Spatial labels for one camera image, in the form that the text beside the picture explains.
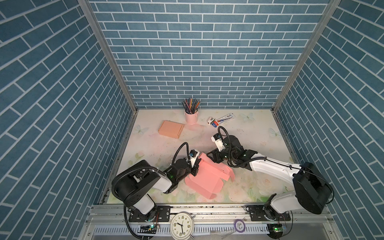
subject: robotic arm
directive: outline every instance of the robotic arm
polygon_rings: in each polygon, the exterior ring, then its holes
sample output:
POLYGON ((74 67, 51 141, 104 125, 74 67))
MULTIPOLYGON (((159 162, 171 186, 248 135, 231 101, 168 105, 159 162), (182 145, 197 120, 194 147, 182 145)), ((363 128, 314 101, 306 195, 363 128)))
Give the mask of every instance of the robotic arm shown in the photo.
POLYGON ((142 160, 112 180, 112 194, 121 200, 125 206, 134 206, 142 213, 144 221, 153 221, 157 205, 147 192, 151 188, 169 194, 177 188, 178 183, 188 174, 196 176, 199 169, 199 151, 189 152, 188 143, 183 143, 172 160, 172 164, 164 172, 142 160), (175 161, 180 149, 187 146, 187 158, 175 161))
POLYGON ((329 203, 328 198, 331 193, 334 194, 332 187, 310 162, 303 165, 292 164, 267 158, 254 150, 245 150, 239 140, 229 135, 221 126, 218 127, 218 133, 211 139, 217 148, 207 155, 214 162, 220 163, 227 160, 230 167, 264 172, 294 185, 293 191, 273 194, 269 197, 264 205, 264 211, 270 220, 276 219, 279 214, 286 211, 302 208, 314 214, 321 214, 325 204, 329 203), (226 134, 225 138, 220 133, 221 129, 226 134))

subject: table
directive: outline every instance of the table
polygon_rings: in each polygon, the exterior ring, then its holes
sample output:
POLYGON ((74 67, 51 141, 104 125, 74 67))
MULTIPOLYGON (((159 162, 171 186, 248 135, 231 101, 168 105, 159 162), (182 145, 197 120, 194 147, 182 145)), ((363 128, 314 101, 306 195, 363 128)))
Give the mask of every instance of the table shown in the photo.
MULTIPOLYGON (((165 170, 183 142, 188 142, 190 150, 198 149, 207 153, 215 149, 216 145, 211 141, 211 137, 217 133, 217 128, 208 125, 207 119, 218 119, 229 113, 233 113, 236 118, 225 123, 223 127, 230 135, 239 139, 244 149, 258 151, 273 159, 293 162, 270 110, 200 109, 199 121, 188 125, 185 122, 184 110, 144 109, 138 112, 118 174, 143 159, 150 165, 165 170), (158 134, 163 120, 185 124, 179 139, 158 134)), ((179 153, 179 158, 183 157, 186 157, 185 147, 179 153)), ((265 202, 273 193, 280 194, 294 189, 293 185, 265 173, 243 168, 235 168, 233 171, 235 181, 225 181, 221 192, 212 200, 187 187, 184 180, 170 194, 151 189, 149 195, 156 203, 265 202)), ((121 204, 121 201, 111 194, 107 204, 121 204)))

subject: pink bucket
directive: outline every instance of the pink bucket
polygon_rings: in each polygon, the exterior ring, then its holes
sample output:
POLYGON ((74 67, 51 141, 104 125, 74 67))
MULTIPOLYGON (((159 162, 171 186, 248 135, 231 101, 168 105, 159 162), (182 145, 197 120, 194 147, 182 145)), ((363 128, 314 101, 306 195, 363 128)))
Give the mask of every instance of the pink bucket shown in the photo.
POLYGON ((199 112, 195 112, 194 114, 188 114, 186 112, 184 112, 184 115, 185 115, 185 121, 188 123, 188 124, 195 124, 197 123, 197 116, 199 115, 199 112))

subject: wall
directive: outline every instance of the wall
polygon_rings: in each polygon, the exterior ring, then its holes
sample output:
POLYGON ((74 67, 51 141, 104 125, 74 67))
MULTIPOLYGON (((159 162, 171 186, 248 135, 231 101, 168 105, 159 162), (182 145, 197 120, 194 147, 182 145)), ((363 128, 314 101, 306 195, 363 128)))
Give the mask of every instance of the wall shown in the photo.
POLYGON ((384 238, 383 12, 342 0, 278 110, 300 162, 332 182, 345 239, 384 238))
POLYGON ((271 108, 328 0, 91 0, 140 108, 271 108))
POLYGON ((76 0, 0 11, 0 239, 72 239, 132 112, 76 0))

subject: orange box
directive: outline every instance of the orange box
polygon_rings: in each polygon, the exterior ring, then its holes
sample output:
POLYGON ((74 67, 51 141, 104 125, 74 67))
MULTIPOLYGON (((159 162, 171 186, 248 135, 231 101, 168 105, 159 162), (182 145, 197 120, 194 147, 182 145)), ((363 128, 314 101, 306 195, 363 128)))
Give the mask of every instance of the orange box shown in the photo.
POLYGON ((159 134, 167 137, 179 139, 183 131, 184 124, 164 120, 159 128, 159 134))

